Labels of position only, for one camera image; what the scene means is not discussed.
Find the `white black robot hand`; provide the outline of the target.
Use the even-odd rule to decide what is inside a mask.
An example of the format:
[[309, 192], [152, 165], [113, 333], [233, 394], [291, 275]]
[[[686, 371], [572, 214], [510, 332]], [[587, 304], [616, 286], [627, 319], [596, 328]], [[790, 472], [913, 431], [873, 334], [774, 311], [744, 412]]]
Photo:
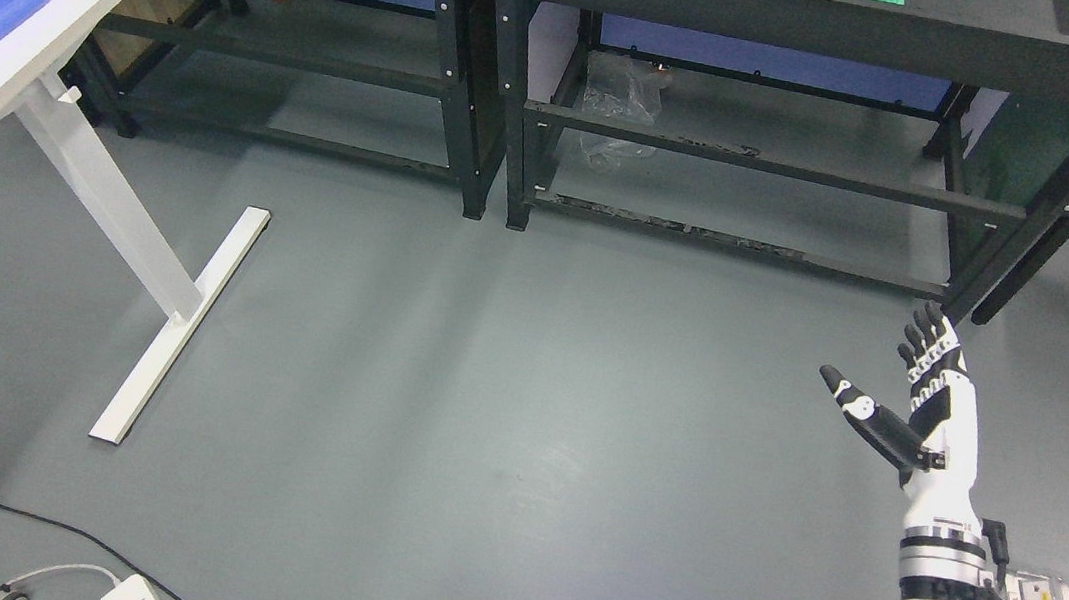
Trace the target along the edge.
[[819, 369], [843, 418], [897, 471], [904, 526], [981, 534], [969, 493], [977, 482], [978, 393], [951, 321], [936, 301], [915, 308], [897, 347], [907, 368], [907, 419], [878, 404], [834, 366]]

